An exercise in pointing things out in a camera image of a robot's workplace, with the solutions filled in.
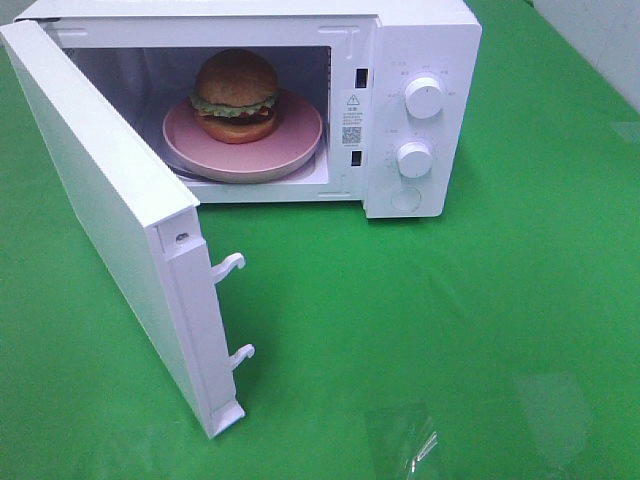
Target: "white microwave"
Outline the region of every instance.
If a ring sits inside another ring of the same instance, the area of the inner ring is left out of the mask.
[[[462,0],[39,0],[0,32],[78,219],[213,436],[244,416],[232,372],[253,346],[229,356],[215,284],[244,258],[211,267],[196,207],[439,215],[481,27]],[[167,121],[202,62],[236,47],[274,66],[319,133],[282,174],[229,183],[190,168]]]

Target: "microwave door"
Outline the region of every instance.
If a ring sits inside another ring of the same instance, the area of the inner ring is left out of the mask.
[[[244,416],[215,283],[244,259],[211,267],[197,199],[43,29],[0,29],[73,209],[211,437]]]

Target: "white knob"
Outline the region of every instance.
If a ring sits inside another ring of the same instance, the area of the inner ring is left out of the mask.
[[[433,117],[442,110],[444,88],[433,77],[420,77],[412,81],[404,91],[409,113],[419,119]]]
[[[433,156],[428,145],[421,142],[405,143],[398,149],[398,169],[407,178],[418,178],[429,173]]]

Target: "sticker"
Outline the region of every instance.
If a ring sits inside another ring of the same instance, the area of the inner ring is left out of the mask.
[[[367,412],[365,425],[377,479],[449,478],[433,418],[422,403]]]
[[[344,90],[340,98],[342,111],[342,145],[357,147],[363,142],[366,111],[369,103],[368,92],[360,90]]]

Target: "green surface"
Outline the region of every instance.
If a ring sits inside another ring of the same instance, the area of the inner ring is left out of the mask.
[[[0,478],[640,478],[638,116],[526,3],[484,27],[443,216],[203,206],[247,418],[207,440],[0,57]],[[406,462],[437,431],[411,476]]]

